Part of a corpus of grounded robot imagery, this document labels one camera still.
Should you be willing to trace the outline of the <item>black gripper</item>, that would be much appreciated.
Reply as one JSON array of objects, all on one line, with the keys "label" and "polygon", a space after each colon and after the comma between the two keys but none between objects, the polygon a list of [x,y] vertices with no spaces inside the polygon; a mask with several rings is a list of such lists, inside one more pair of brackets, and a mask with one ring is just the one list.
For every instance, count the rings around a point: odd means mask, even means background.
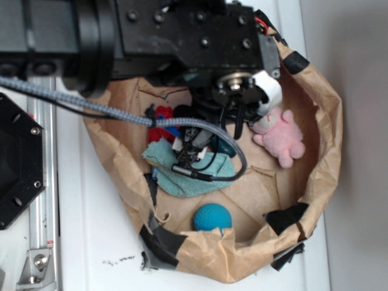
[{"label": "black gripper", "polygon": [[219,78],[213,87],[191,87],[192,103],[173,110],[175,118],[198,118],[225,129],[234,123],[234,138],[240,139],[243,125],[262,117],[259,111],[269,103],[265,91],[250,73],[238,72]]}]

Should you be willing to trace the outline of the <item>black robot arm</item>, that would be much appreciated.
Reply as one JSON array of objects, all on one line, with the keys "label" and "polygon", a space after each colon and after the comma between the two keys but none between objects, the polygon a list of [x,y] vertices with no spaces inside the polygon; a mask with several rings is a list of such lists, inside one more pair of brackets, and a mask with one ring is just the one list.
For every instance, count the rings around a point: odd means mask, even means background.
[{"label": "black robot arm", "polygon": [[143,77],[187,87],[241,124],[281,101],[278,49],[253,8],[226,1],[2,1],[1,76],[59,76],[87,98]]}]

